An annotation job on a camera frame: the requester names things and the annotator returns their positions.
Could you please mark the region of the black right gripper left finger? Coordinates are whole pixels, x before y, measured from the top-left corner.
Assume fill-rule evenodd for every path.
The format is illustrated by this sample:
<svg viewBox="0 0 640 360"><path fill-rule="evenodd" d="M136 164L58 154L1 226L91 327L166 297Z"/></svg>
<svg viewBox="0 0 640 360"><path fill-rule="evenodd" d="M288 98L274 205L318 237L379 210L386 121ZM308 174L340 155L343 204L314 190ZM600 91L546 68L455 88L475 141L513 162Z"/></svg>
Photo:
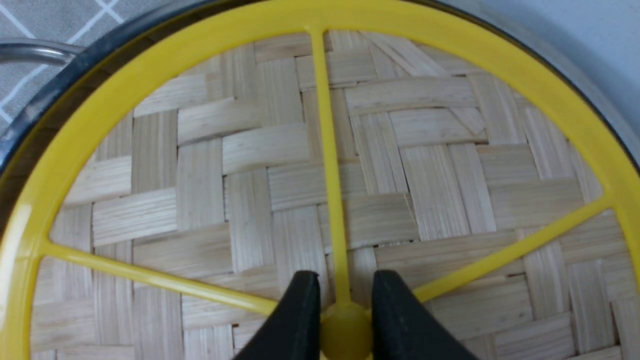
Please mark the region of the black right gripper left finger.
<svg viewBox="0 0 640 360"><path fill-rule="evenodd" d="M318 274L295 272L284 295L236 360L318 360L321 292Z"/></svg>

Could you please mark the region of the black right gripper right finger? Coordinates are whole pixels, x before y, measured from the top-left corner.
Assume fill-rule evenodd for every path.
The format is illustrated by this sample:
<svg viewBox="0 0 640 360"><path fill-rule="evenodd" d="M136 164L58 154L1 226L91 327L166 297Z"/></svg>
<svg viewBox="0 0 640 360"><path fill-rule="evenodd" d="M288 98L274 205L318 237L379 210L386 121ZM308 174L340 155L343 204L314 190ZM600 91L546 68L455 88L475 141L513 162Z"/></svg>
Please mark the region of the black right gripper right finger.
<svg viewBox="0 0 640 360"><path fill-rule="evenodd" d="M371 310L374 360L476 359L426 310L396 271L375 271Z"/></svg>

